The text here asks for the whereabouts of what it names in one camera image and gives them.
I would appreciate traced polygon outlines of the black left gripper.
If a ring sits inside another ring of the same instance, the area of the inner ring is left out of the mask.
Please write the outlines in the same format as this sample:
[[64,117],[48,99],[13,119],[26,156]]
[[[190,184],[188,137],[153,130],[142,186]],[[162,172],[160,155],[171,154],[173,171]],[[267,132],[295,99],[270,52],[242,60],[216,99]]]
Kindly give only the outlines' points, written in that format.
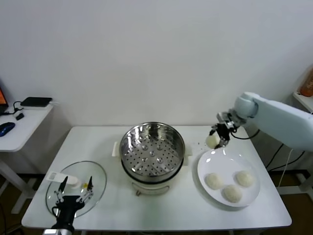
[[74,216],[78,210],[82,208],[82,203],[87,203],[93,197],[92,176],[88,183],[83,184],[79,196],[64,196],[64,189],[67,184],[68,177],[60,183],[58,190],[54,191],[56,196],[56,205],[52,208],[52,213],[56,218],[53,229],[74,229]]

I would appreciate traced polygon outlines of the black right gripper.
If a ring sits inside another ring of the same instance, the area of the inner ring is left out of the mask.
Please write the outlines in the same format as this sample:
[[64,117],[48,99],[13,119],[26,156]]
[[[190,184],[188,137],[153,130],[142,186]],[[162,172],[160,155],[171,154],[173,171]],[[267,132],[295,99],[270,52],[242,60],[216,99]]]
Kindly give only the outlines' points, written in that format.
[[222,148],[228,145],[230,141],[230,130],[227,128],[225,124],[214,124],[211,126],[211,130],[209,132],[209,135],[213,135],[215,132],[217,132],[220,140],[218,141],[218,144],[215,146],[215,149]]

